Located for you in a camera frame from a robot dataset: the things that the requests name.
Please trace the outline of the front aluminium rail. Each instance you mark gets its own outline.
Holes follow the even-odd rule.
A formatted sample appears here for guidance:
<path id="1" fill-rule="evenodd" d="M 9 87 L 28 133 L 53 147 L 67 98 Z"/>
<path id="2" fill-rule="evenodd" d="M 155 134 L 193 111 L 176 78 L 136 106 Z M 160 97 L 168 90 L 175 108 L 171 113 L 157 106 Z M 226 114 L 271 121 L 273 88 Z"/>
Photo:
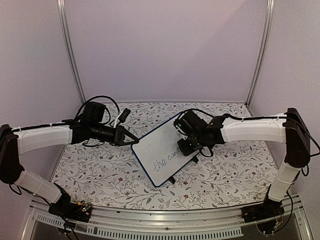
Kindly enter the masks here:
<path id="1" fill-rule="evenodd" d="M 134 210 L 95 206 L 88 222 L 72 221 L 71 227 L 48 212 L 40 199 L 31 201 L 22 232 L 24 240 L 313 240 L 298 195 L 283 200 L 279 231 L 267 234 L 259 227 L 267 218 L 246 222 L 242 207 L 197 210 Z"/>

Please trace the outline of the small blue-framed whiteboard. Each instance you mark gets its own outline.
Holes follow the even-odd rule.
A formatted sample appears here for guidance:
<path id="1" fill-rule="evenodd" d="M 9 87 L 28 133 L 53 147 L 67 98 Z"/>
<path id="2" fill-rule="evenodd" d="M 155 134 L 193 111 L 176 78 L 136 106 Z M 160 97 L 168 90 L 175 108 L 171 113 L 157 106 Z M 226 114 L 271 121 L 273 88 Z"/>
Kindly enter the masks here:
<path id="1" fill-rule="evenodd" d="M 184 156 L 179 149 L 178 140 L 183 137 L 174 127 L 174 115 L 130 146 L 151 183 L 156 187 L 171 181 L 173 176 L 189 162 L 197 161 L 198 151 Z"/>

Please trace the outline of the left aluminium frame post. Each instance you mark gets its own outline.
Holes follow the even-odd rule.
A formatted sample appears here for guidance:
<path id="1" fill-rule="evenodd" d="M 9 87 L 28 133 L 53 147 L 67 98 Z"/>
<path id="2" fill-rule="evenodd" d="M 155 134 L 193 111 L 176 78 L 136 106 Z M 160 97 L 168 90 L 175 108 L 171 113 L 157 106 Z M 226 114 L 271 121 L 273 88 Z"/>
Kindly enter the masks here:
<path id="1" fill-rule="evenodd" d="M 80 79 L 80 74 L 72 46 L 72 39 L 69 30 L 68 18 L 67 18 L 67 11 L 66 11 L 66 4 L 64 0 L 57 0 L 57 9 L 58 15 L 61 25 L 62 36 L 65 44 L 66 54 L 70 65 L 71 74 L 74 80 L 75 88 L 78 93 L 80 102 L 83 104 L 86 101 L 84 88 Z"/>

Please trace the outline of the right aluminium frame post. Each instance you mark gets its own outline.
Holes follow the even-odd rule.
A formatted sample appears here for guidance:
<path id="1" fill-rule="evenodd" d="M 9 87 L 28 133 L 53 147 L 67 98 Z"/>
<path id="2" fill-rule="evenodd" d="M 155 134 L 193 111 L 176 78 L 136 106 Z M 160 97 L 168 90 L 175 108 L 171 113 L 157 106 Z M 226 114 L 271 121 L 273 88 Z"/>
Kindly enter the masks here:
<path id="1" fill-rule="evenodd" d="M 249 87 L 249 92 L 245 101 L 245 105 L 248 108 L 250 108 L 253 103 L 255 91 L 258 86 L 258 82 L 259 82 L 259 78 L 260 78 L 260 74 L 261 74 L 261 70 L 262 70 L 262 66 L 265 58 L 265 53 L 268 47 L 268 40 L 269 40 L 270 31 L 272 27 L 274 8 L 275 8 L 275 1 L 268 0 L 266 2 L 265 18 L 264 18 L 263 31 L 262 31 L 262 37 L 261 37 L 260 47 L 258 51 L 258 56 L 257 56 L 256 64 L 254 67 L 253 76 L 252 76 L 251 84 Z"/>

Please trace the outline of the aluminium frame post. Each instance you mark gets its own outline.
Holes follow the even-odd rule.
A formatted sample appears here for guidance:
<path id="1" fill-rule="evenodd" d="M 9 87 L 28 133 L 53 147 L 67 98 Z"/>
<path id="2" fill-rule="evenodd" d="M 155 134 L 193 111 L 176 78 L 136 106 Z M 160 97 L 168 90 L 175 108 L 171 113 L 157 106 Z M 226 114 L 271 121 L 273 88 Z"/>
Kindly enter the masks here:
<path id="1" fill-rule="evenodd" d="M 61 25 L 62 36 L 65 44 L 66 54 L 70 65 L 71 74 L 74 80 L 75 88 L 78 93 L 80 102 L 83 104 L 86 101 L 84 88 L 80 79 L 80 74 L 72 46 L 72 39 L 69 30 L 68 18 L 67 18 L 67 11 L 66 11 L 66 4 L 64 0 L 57 0 L 57 9 L 58 15 Z"/>
<path id="2" fill-rule="evenodd" d="M 262 37 L 261 37 L 260 47 L 258 51 L 258 56 L 257 56 L 256 64 L 254 67 L 253 76 L 252 76 L 251 84 L 249 87 L 249 92 L 245 101 L 245 105 L 248 108 L 250 108 L 253 103 L 255 91 L 258 86 L 258 82 L 259 82 L 259 78 L 260 78 L 260 74 L 261 74 L 261 70 L 262 70 L 262 66 L 265 58 L 265 53 L 268 47 L 268 40 L 269 40 L 270 31 L 272 27 L 274 8 L 275 8 L 275 1 L 268 0 L 266 2 L 265 18 L 264 18 L 263 31 L 262 31 Z"/>

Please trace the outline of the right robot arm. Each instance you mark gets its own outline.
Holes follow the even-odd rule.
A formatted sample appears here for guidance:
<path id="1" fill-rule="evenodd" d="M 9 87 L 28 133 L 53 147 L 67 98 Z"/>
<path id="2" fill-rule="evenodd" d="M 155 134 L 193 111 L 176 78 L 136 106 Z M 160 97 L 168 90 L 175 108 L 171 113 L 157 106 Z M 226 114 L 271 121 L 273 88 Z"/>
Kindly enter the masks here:
<path id="1" fill-rule="evenodd" d="M 216 145 L 237 141 L 265 141 L 286 145 L 284 160 L 263 202 L 241 210 L 246 223 L 284 214 L 283 198 L 313 157 L 311 143 L 315 140 L 299 112 L 295 108 L 288 108 L 285 113 L 256 117 L 236 117 L 225 113 L 212 116 L 210 122 L 200 118 L 197 112 L 195 108 L 185 110 L 173 122 L 183 135 L 177 144 L 184 156 L 201 152 L 204 148 L 211 151 Z"/>

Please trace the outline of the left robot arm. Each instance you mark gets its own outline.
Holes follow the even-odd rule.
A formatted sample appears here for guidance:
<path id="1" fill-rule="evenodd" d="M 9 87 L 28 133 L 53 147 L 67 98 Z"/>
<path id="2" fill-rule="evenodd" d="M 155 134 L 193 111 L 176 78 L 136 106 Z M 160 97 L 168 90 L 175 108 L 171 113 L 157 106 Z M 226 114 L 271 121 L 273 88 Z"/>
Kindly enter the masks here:
<path id="1" fill-rule="evenodd" d="M 91 205 L 85 201 L 72 202 L 71 196 L 61 186 L 25 170 L 20 156 L 33 150 L 74 145 L 90 139 L 117 147 L 137 144 L 139 138 L 122 125 L 131 111 L 117 107 L 115 120 L 103 122 L 104 114 L 110 111 L 97 99 L 97 96 L 90 98 L 81 105 L 73 119 L 58 123 L 17 128 L 3 124 L 0 127 L 1 182 L 19 196 L 26 191 L 43 199 L 49 206 L 48 212 L 64 221 L 70 219 L 87 223 L 92 214 Z"/>

